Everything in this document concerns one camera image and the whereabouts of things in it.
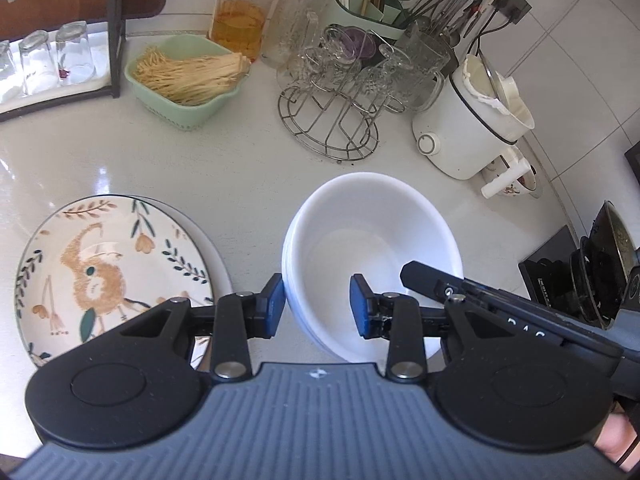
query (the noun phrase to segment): enoki mushroom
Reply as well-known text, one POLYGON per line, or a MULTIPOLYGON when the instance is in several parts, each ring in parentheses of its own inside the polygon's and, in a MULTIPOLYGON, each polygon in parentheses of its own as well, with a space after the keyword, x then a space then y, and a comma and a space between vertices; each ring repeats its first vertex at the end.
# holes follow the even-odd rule
POLYGON ((197 106, 235 88, 250 66, 237 52, 179 60, 152 46, 138 61, 133 77, 174 103, 197 106))

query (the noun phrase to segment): rice cooker knob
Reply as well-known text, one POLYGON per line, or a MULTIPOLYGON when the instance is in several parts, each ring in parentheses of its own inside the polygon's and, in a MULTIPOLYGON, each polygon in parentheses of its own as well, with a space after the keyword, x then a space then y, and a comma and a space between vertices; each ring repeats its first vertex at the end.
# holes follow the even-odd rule
POLYGON ((417 139, 418 151, 425 156, 440 152, 440 138, 433 132, 421 134, 417 139))

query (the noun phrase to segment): plate with animal illustration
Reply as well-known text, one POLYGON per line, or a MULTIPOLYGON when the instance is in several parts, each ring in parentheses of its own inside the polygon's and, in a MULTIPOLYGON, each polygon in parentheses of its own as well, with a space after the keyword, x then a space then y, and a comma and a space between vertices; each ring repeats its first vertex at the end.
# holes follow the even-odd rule
MULTIPOLYGON (((140 198, 157 207, 182 226, 184 229, 183 232, 176 229, 174 233, 176 239, 179 239, 186 234, 197 245, 200 250, 200 254, 202 255, 202 259, 204 260, 204 264, 209 271, 209 281, 213 288, 212 298, 214 302, 217 303, 222 296, 233 293, 234 290, 231 286, 231 280, 229 279, 228 272, 226 272, 226 267, 222 261, 222 257, 206 233, 200 229, 193 220, 183 212, 178 211, 175 207, 171 207, 170 205, 160 202, 155 198, 149 198, 146 196, 142 196, 140 198)), ((191 354, 191 365, 194 368, 199 366, 200 370, 208 369, 210 362, 210 354, 207 354, 209 340, 210 337, 208 336, 196 337, 196 343, 193 348, 193 353, 191 354), (207 354, 208 357, 203 361, 202 358, 205 354, 207 354)))
POLYGON ((42 366, 174 296, 213 303, 195 243, 152 204, 100 195, 64 206, 37 229, 18 265, 14 303, 24 346, 42 366))

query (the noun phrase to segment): ceramic mug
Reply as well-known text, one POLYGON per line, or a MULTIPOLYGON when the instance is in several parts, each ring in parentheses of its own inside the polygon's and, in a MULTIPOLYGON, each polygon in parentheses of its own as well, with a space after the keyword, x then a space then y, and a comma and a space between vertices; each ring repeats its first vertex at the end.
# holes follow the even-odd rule
MULTIPOLYGON (((525 157, 518 148, 510 146, 503 150, 500 156, 487 167, 482 169, 482 177, 489 183, 523 158, 525 157)), ((530 194, 534 198, 539 198, 542 195, 542 186, 540 186, 536 180, 535 168, 532 166, 530 171, 527 171, 523 176, 501 189, 498 194, 504 196, 523 196, 530 194)))

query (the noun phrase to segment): utensil holder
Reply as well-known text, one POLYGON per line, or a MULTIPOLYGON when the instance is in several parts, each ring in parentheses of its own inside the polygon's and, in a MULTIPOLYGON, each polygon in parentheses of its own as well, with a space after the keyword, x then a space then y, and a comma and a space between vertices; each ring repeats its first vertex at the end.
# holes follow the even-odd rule
MULTIPOLYGON (((350 0, 351 9, 360 10, 362 0, 350 0)), ((367 4, 365 16, 353 12, 338 0, 329 0, 324 12, 320 16, 320 30, 328 25, 341 25, 343 27, 359 27, 362 30, 372 30, 388 41, 395 41, 402 36, 406 27, 398 28, 391 23, 401 12, 406 12, 399 0, 385 0, 385 10, 380 12, 373 4, 367 4)))

